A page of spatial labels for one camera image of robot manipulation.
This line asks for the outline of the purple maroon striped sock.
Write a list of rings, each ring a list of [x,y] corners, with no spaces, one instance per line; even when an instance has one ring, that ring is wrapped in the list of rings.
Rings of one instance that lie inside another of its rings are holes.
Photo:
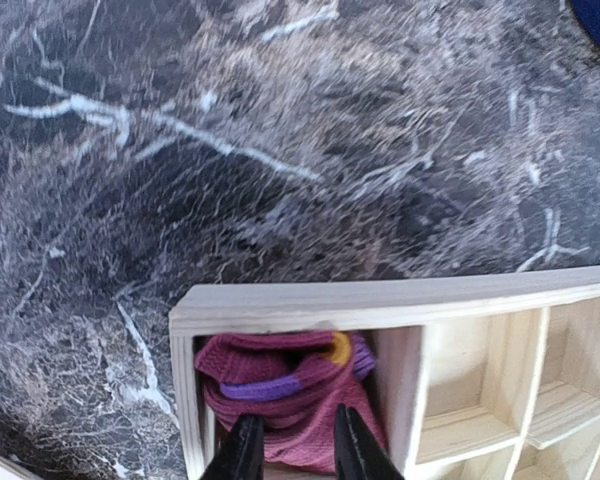
[[[194,365],[204,400],[224,428],[243,414],[262,418],[269,463],[334,473],[341,404],[355,408],[378,443],[386,443],[363,387],[377,360],[357,332],[216,335]]]

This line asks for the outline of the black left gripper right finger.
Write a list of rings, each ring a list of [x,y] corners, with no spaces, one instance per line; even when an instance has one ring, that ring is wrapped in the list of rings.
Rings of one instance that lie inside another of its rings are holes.
[[[338,405],[334,447],[338,480],[404,480],[353,407]]]

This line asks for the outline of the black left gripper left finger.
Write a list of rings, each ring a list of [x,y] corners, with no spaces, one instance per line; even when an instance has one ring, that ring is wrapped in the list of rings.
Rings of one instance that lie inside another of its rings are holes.
[[[241,415],[200,480],[262,480],[264,423],[260,416]]]

